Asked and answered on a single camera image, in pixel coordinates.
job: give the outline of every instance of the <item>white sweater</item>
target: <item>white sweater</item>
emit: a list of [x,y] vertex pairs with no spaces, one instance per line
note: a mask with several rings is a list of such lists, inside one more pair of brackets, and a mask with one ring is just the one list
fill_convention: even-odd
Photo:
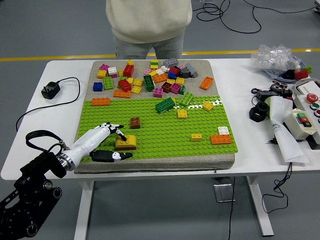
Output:
[[105,12],[113,35],[132,44],[177,37],[192,19],[191,0],[106,0]]

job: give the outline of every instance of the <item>gray pants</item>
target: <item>gray pants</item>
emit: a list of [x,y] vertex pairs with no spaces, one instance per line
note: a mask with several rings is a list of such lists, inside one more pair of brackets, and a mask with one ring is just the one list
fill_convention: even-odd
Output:
[[151,48],[154,49],[157,59],[181,59],[184,36],[183,33],[168,40],[150,43],[128,43],[114,37],[116,59],[146,59]]

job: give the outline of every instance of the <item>table leg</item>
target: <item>table leg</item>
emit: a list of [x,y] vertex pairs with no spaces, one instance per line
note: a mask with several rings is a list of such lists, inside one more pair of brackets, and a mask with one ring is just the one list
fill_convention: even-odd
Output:
[[258,176],[246,176],[246,180],[250,188],[251,197],[253,200],[262,236],[271,237],[274,236],[274,231],[271,226],[269,215],[264,211],[264,209],[266,209],[266,206],[264,201],[262,200],[262,194],[259,188],[257,177]]
[[86,240],[91,200],[94,192],[94,181],[81,181],[82,196],[76,221],[74,240]]

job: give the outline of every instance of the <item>yellow floor stripe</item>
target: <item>yellow floor stripe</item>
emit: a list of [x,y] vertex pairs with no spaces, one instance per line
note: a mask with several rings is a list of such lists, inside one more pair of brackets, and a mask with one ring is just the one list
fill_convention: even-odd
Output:
[[[252,54],[258,50],[228,50],[228,51],[185,51],[184,56],[196,55],[228,55],[228,54]],[[293,53],[320,52],[320,48],[297,48],[292,49]],[[155,53],[148,53],[148,57],[155,57]],[[30,57],[5,57],[0,58],[0,62],[18,62],[18,61],[41,61],[41,60],[76,60],[76,59],[109,59],[115,58],[115,54],[101,55],[69,55],[69,56],[30,56]]]

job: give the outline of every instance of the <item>person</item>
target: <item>person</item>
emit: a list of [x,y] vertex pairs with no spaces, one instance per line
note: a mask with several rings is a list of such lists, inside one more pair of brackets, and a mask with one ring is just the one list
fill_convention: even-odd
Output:
[[191,0],[106,0],[116,59],[180,59],[185,29],[192,19]]

